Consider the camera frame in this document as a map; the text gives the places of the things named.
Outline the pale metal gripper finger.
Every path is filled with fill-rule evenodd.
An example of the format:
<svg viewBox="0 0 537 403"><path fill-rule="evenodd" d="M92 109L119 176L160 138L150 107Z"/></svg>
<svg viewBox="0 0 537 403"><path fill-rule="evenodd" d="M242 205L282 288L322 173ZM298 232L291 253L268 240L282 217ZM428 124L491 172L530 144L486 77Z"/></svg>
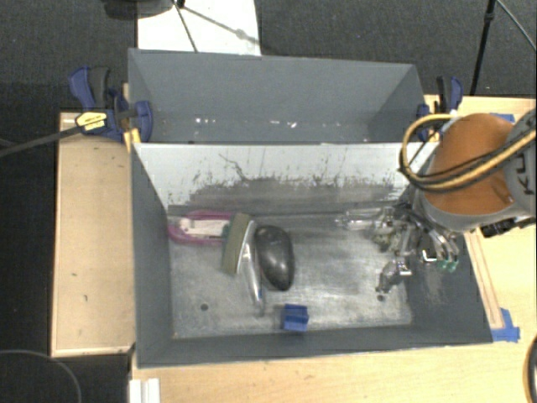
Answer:
<svg viewBox="0 0 537 403"><path fill-rule="evenodd" d="M394 286L399 285L405 278L412 275L412 270L404 261L389 261L378 276L375 291L379 295L388 294Z"/></svg>
<svg viewBox="0 0 537 403"><path fill-rule="evenodd" d="M393 226L393 217L383 208L351 209L335 218L335 224L346 230L376 230Z"/></svg>

